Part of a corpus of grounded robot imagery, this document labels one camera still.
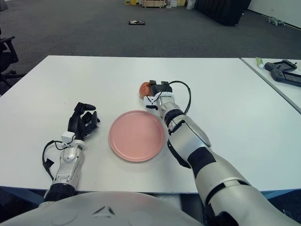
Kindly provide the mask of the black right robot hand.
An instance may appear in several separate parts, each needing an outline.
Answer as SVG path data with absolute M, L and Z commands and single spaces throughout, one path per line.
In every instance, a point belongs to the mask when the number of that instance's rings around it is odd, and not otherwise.
M 169 85 L 169 82 L 167 82 L 167 81 L 162 81 L 160 84 L 157 84 L 156 81 L 150 80 L 149 83 L 150 83 L 149 84 L 149 87 L 150 87 L 149 96 L 151 96 L 151 97 L 154 97 L 158 93 L 161 93 L 161 92 L 170 92 L 170 93 L 173 92 L 171 86 Z

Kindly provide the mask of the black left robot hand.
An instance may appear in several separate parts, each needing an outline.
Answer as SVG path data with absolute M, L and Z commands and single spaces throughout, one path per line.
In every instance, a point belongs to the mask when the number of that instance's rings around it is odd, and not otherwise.
M 78 102 L 74 108 L 74 113 L 69 119 L 68 132 L 75 134 L 76 140 L 84 140 L 87 135 L 98 128 L 100 123 L 96 107 L 90 104 Z

